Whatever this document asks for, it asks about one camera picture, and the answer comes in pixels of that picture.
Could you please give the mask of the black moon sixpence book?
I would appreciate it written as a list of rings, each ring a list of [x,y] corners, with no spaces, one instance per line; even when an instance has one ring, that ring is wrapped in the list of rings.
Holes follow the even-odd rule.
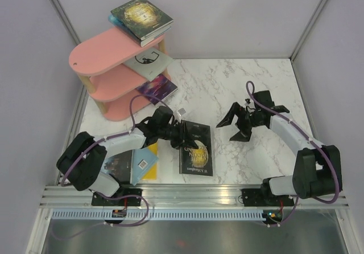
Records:
[[[181,148],[179,174],[213,176],[211,129],[209,125],[185,121],[198,149]]]

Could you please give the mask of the light blue book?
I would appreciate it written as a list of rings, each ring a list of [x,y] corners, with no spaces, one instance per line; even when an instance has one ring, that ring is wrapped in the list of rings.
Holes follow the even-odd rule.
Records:
[[[130,183],[136,186],[145,173],[148,172],[152,164],[158,161],[158,157],[151,153],[149,148],[143,148],[133,150],[131,159]]]

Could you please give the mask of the purple Robinson Crusoe book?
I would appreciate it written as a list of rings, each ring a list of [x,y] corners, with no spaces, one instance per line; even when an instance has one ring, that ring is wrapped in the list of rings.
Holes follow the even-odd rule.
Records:
[[[140,94],[150,95],[147,99],[154,105],[160,103],[159,100],[164,100],[174,92],[176,92],[178,87],[170,81],[163,74],[160,74],[153,81],[147,81],[141,86],[137,87],[137,91]]]

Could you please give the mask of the pale grey-green book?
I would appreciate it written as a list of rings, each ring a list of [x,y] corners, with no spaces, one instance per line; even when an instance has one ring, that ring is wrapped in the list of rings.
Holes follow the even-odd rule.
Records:
[[[167,54],[152,47],[125,61],[123,64],[144,77],[147,81],[164,72],[173,62]]]

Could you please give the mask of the green forest cover book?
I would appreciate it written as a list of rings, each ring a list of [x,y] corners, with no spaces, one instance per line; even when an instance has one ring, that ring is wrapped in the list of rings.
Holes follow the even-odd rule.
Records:
[[[173,19],[148,0],[131,0],[110,11],[111,16],[145,40],[173,23]]]

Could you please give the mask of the teal ocean cover book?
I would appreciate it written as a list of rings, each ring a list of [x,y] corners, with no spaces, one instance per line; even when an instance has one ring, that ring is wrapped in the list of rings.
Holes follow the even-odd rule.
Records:
[[[147,44],[149,44],[156,38],[162,36],[165,32],[167,32],[171,28],[171,26],[165,26],[161,30],[157,30],[156,33],[151,34],[144,39],[140,39],[131,30],[129,30],[121,21],[119,21],[114,15],[110,14],[108,16],[108,20],[111,24],[113,24],[115,27],[122,30],[125,34],[127,34],[131,39],[133,39],[141,47],[146,46]]]

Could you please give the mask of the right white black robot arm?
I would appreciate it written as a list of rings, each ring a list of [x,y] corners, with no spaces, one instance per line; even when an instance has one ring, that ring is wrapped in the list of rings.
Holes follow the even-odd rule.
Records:
[[[324,145],[310,137],[295,123],[289,110],[283,105],[275,105],[270,91],[250,94],[254,109],[234,102],[227,115],[217,124],[221,128],[235,123],[238,132],[230,140],[248,142],[252,129],[266,126],[278,135],[296,157],[293,174],[271,177],[263,180],[260,186],[261,201],[272,205],[282,195],[300,199],[315,199],[332,204],[342,191],[340,151],[334,145]]]

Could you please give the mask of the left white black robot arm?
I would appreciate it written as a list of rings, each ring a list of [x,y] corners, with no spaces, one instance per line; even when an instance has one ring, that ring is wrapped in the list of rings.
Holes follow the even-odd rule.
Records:
[[[158,107],[123,133],[95,140],[88,132],[79,133],[56,162],[56,167],[77,191],[90,190],[117,206],[124,200],[124,191],[115,178],[101,171],[104,161],[130,150],[144,149],[157,140],[169,141],[172,148],[197,149],[187,125],[174,119],[173,111]]]

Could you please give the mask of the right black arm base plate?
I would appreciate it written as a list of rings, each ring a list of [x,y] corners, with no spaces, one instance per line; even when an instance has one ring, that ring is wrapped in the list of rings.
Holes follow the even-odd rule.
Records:
[[[263,193],[261,189],[242,189],[242,203],[246,207],[293,207],[295,201],[288,195]]]

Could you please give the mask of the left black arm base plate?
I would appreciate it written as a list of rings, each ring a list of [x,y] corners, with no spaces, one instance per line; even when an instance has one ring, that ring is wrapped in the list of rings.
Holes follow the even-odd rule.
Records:
[[[142,196],[142,192],[143,190],[139,188],[121,188],[108,199],[94,193],[91,205],[95,207],[137,207],[140,206],[141,200],[135,196]]]

